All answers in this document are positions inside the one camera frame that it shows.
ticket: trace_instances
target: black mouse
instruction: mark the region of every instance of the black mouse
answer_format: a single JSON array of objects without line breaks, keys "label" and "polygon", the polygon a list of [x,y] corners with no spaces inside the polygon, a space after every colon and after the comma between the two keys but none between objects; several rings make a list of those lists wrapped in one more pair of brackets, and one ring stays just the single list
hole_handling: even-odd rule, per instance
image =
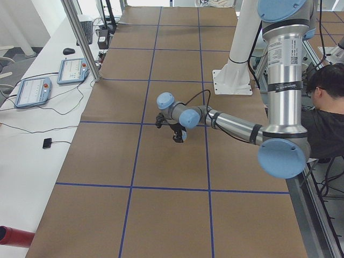
[{"label": "black mouse", "polygon": [[73,48],[67,47],[63,50],[64,55],[70,55],[70,54],[74,54],[74,53],[75,53],[75,49],[73,49]]}]

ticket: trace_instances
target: black hair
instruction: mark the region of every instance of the black hair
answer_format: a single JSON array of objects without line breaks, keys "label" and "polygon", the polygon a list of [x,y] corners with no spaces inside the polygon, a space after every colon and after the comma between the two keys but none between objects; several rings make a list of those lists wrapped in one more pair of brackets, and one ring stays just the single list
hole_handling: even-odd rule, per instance
[{"label": "black hair", "polygon": [[344,64],[329,64],[317,70],[309,79],[306,91],[316,87],[326,90],[332,98],[344,97]]}]

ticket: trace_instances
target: small black box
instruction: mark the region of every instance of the small black box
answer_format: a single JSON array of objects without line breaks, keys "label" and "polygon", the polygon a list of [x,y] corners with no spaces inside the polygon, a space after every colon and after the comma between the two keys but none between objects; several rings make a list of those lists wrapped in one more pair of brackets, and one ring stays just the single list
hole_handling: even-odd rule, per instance
[{"label": "small black box", "polygon": [[100,30],[98,32],[98,47],[99,49],[108,49],[109,48],[109,39],[110,34],[108,30]]}]

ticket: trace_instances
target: white desk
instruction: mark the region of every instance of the white desk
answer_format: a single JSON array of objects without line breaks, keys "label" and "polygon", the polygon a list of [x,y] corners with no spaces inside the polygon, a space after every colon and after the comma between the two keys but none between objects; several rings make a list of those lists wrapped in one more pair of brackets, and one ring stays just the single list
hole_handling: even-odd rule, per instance
[{"label": "white desk", "polygon": [[[75,54],[65,56],[64,48],[76,50]],[[94,33],[93,44],[90,45],[94,58],[99,48]],[[64,58],[82,57],[80,47],[66,18],[51,37],[47,45],[29,68],[24,77],[44,73],[58,72]],[[57,76],[51,76],[51,96],[75,88],[77,84],[59,86]],[[79,87],[84,97],[80,105],[72,112],[61,116],[53,110],[42,110],[37,107],[28,110],[0,111],[0,123],[33,131],[45,131],[53,128],[76,126],[79,124],[87,100],[92,91],[90,86],[93,76],[90,74]],[[80,100],[77,89],[51,99],[43,107],[54,108],[65,113],[72,109]],[[12,108],[13,104],[6,101],[1,110]],[[53,141],[71,142],[76,128],[29,134],[18,129],[0,126],[0,225],[35,232],[53,190],[56,178],[66,157],[69,144],[55,143],[50,149],[42,149],[44,138]],[[27,248],[0,246],[0,257],[25,257]]]}]

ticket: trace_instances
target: person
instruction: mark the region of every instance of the person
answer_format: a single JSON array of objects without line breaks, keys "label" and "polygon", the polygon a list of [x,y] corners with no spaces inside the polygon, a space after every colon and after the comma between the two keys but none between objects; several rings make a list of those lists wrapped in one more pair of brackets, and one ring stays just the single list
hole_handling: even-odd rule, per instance
[{"label": "person", "polygon": [[315,107],[301,113],[301,124],[308,131],[310,157],[344,155],[344,64],[329,64],[317,70],[306,92]]}]

